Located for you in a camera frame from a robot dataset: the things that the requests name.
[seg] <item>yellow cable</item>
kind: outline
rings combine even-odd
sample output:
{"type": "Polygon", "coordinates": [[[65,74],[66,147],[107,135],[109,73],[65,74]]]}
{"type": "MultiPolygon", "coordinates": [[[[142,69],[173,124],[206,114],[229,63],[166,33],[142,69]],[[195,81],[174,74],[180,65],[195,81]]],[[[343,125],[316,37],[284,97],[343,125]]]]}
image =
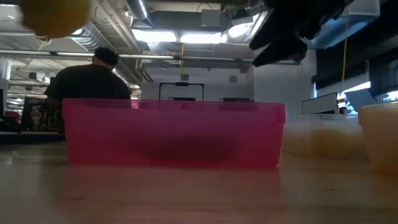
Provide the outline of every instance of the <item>yellow cable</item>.
{"type": "Polygon", "coordinates": [[[343,82],[344,82],[344,77],[346,76],[347,38],[348,38],[348,18],[346,18],[346,38],[345,38],[345,40],[344,40],[343,75],[342,75],[342,77],[341,77],[340,94],[343,93],[343,82]]]}

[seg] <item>yellow ball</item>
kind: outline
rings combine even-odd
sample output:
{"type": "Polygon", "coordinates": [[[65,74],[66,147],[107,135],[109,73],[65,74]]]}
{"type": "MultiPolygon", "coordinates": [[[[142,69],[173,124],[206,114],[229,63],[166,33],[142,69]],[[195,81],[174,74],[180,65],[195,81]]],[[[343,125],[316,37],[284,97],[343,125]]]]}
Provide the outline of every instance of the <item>yellow ball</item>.
{"type": "Polygon", "coordinates": [[[74,33],[90,19],[90,0],[21,0],[23,24],[46,38],[74,33]]]}

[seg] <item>window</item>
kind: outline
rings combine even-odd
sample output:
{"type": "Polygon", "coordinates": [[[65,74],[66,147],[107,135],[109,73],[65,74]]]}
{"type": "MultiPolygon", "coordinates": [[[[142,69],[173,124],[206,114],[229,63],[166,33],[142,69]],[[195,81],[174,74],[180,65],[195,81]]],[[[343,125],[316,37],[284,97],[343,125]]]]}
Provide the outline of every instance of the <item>window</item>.
{"type": "Polygon", "coordinates": [[[398,90],[391,91],[389,93],[385,93],[382,95],[383,102],[390,102],[390,101],[395,101],[395,100],[398,100],[398,90]]]}
{"type": "Polygon", "coordinates": [[[338,107],[339,108],[346,107],[348,110],[348,114],[358,115],[358,112],[354,110],[353,106],[351,106],[351,104],[349,103],[349,101],[344,93],[351,92],[351,91],[363,90],[363,89],[367,89],[370,87],[371,87],[371,82],[366,82],[366,83],[362,83],[360,85],[354,86],[352,88],[349,88],[347,90],[344,90],[341,94],[337,94],[338,107]]]}

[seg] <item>pink plastic bin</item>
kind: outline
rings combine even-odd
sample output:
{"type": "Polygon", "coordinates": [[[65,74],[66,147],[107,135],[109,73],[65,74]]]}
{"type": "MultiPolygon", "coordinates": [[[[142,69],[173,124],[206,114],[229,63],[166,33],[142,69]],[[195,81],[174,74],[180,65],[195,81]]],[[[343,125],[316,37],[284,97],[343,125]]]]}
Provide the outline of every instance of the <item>pink plastic bin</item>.
{"type": "Polygon", "coordinates": [[[67,99],[63,117],[71,163],[266,168],[279,162],[285,106],[67,99]]]}

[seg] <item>desk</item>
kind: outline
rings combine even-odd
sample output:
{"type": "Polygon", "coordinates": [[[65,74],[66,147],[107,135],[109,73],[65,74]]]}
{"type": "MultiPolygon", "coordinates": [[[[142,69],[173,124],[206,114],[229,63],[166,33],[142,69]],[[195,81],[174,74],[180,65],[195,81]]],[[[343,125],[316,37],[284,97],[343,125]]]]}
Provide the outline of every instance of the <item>desk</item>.
{"type": "Polygon", "coordinates": [[[282,154],[277,169],[68,165],[60,143],[0,153],[0,223],[398,223],[398,178],[282,154]]]}

